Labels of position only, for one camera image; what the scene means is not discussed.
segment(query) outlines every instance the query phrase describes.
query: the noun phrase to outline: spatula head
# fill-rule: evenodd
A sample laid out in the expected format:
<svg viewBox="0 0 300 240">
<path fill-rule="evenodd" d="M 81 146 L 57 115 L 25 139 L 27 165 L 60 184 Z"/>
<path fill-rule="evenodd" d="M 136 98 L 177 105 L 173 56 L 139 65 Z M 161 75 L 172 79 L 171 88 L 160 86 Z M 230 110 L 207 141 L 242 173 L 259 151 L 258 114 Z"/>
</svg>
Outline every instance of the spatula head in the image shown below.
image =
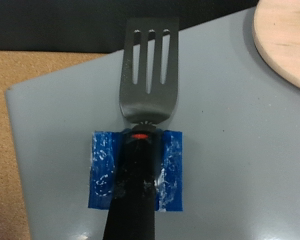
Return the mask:
<svg viewBox="0 0 300 240">
<path fill-rule="evenodd" d="M 158 124 L 170 117 L 178 96 L 178 31 L 178 18 L 128 21 L 120 107 L 129 122 Z"/>
</svg>

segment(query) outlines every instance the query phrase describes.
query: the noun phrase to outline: cork surface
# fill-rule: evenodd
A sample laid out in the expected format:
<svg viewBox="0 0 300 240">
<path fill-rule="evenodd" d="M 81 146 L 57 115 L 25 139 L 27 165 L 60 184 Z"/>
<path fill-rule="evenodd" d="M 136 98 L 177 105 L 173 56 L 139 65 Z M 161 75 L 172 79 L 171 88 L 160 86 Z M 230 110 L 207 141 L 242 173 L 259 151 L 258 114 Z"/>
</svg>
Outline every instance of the cork surface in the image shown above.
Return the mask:
<svg viewBox="0 0 300 240">
<path fill-rule="evenodd" d="M 11 85 L 104 54 L 0 51 L 0 240 L 29 240 L 4 91 Z"/>
</svg>

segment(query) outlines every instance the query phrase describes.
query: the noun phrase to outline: blue tape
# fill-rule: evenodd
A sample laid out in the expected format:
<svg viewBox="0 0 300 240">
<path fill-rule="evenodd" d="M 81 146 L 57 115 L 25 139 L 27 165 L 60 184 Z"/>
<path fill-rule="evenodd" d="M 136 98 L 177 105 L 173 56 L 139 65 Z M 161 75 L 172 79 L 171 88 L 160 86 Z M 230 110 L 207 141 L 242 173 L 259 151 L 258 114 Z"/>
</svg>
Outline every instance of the blue tape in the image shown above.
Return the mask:
<svg viewBox="0 0 300 240">
<path fill-rule="evenodd" d="M 89 208 L 109 209 L 122 133 L 94 132 Z M 161 173 L 156 181 L 156 210 L 182 211 L 182 133 L 164 131 Z"/>
</svg>

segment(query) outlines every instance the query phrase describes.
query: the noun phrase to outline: dark background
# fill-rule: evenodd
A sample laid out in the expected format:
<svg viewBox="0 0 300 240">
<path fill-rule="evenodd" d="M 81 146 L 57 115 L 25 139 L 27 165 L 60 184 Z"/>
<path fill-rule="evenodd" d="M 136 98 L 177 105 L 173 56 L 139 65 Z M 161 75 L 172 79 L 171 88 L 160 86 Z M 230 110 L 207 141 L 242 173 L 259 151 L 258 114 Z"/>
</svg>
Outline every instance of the dark background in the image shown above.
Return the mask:
<svg viewBox="0 0 300 240">
<path fill-rule="evenodd" d="M 258 0 L 0 0 L 0 50 L 113 52 L 131 17 L 179 17 L 180 29 Z"/>
</svg>

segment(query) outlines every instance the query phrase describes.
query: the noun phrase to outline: metal spatula blade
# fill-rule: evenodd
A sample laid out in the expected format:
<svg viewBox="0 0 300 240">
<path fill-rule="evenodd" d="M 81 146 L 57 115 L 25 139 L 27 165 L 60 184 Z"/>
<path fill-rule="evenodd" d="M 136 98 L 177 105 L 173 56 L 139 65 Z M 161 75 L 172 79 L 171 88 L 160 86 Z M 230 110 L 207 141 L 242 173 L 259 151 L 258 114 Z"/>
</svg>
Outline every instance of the metal spatula blade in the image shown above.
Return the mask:
<svg viewBox="0 0 300 240">
<path fill-rule="evenodd" d="M 178 95 L 178 31 L 177 18 L 130 19 L 127 24 L 126 40 L 120 85 L 120 106 L 123 116 L 131 123 L 150 121 L 158 124 L 168 119 L 175 107 Z M 141 34 L 139 71 L 137 84 L 133 83 L 134 37 Z M 146 91 L 148 66 L 148 36 L 155 33 L 153 70 L 150 93 Z M 170 37 L 167 65 L 163 63 L 162 40 Z"/>
<path fill-rule="evenodd" d="M 123 116 L 137 125 L 122 136 L 103 240 L 155 238 L 154 183 L 162 154 L 162 131 L 156 129 L 155 125 L 170 117 L 177 100 L 178 30 L 177 18 L 141 18 L 128 21 L 120 107 Z M 151 50 L 148 48 L 148 40 L 149 34 L 153 33 L 154 49 Z M 140 52 L 139 58 L 133 59 L 137 48 L 134 47 L 136 34 L 141 35 Z M 169 47 L 165 56 L 163 43 L 167 39 Z M 151 51 L 153 59 L 148 57 Z M 133 64 L 134 60 L 138 60 L 137 65 Z M 134 76 L 134 67 L 138 68 L 137 76 Z"/>
</svg>

